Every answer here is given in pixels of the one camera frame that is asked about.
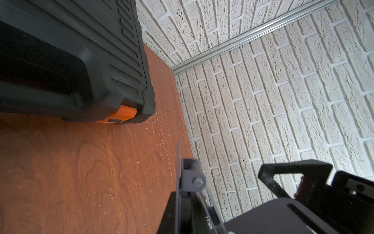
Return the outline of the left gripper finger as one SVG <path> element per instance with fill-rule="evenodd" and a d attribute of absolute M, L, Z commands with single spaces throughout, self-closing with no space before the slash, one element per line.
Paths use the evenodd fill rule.
<path fill-rule="evenodd" d="M 222 219 L 201 193 L 172 192 L 158 234 L 221 234 Z"/>

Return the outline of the purple-grey phone stand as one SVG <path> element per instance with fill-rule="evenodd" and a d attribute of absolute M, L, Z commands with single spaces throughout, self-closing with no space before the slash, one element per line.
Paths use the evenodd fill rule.
<path fill-rule="evenodd" d="M 206 178 L 200 161 L 183 159 L 177 154 L 177 193 L 201 193 Z M 310 209 L 293 199 L 267 202 L 228 222 L 221 234 L 335 234 L 337 231 Z"/>

